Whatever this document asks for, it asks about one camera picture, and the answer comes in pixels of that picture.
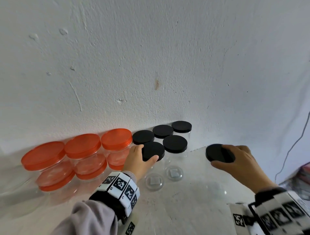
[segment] person's right hand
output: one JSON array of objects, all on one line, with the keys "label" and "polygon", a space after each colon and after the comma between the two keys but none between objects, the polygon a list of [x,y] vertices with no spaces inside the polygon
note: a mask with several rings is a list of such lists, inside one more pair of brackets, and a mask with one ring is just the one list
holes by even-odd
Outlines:
[{"label": "person's right hand", "polygon": [[268,188],[278,187],[260,168],[247,146],[222,145],[235,155],[233,163],[212,161],[211,165],[231,174],[241,184],[251,189],[255,194]]}]

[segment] wall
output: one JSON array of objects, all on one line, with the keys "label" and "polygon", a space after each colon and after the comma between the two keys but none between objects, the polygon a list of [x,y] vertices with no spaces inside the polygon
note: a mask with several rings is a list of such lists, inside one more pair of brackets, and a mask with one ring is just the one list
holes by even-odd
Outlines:
[{"label": "wall", "polygon": [[[274,177],[310,109],[309,11],[308,0],[2,1],[2,154],[188,120],[193,149],[247,144]],[[279,180],[309,161],[309,137]]]}]

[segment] black wire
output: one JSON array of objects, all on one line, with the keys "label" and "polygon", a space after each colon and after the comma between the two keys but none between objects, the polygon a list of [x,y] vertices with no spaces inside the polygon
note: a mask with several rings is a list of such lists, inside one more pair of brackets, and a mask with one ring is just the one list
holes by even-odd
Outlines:
[{"label": "black wire", "polygon": [[283,171],[283,169],[284,169],[284,165],[285,165],[285,162],[286,162],[286,160],[287,160],[287,157],[288,157],[290,151],[294,148],[294,146],[297,144],[297,142],[300,141],[300,139],[303,137],[303,134],[305,133],[306,127],[307,127],[307,125],[308,125],[309,117],[310,117],[310,112],[308,113],[308,118],[307,118],[306,124],[305,124],[305,126],[304,126],[304,128],[303,128],[303,132],[302,132],[301,136],[300,136],[299,139],[293,144],[293,146],[290,148],[290,150],[287,152],[286,157],[285,157],[285,160],[284,160],[284,162],[283,162],[283,166],[282,166],[281,171],[279,171],[279,172],[276,174],[276,176],[274,177],[274,182],[275,182],[275,183],[276,183],[276,181],[277,181],[277,176],[278,176],[278,174],[280,174],[280,173]]}]

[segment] ribbed cuff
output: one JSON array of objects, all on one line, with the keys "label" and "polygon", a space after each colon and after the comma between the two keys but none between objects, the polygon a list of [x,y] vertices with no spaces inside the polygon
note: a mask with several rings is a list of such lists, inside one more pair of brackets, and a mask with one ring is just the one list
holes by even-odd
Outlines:
[{"label": "ribbed cuff", "polygon": [[137,184],[137,178],[131,171],[122,171],[124,174],[128,175],[135,184]]}]

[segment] white wall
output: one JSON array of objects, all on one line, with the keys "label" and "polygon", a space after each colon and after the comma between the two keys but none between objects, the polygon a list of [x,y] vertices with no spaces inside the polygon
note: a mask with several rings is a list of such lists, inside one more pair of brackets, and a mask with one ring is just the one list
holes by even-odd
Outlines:
[{"label": "white wall", "polygon": [[[310,109],[309,12],[308,0],[1,1],[1,151],[187,120],[193,149],[247,144],[274,177]],[[309,139],[279,180],[309,161]]]}]

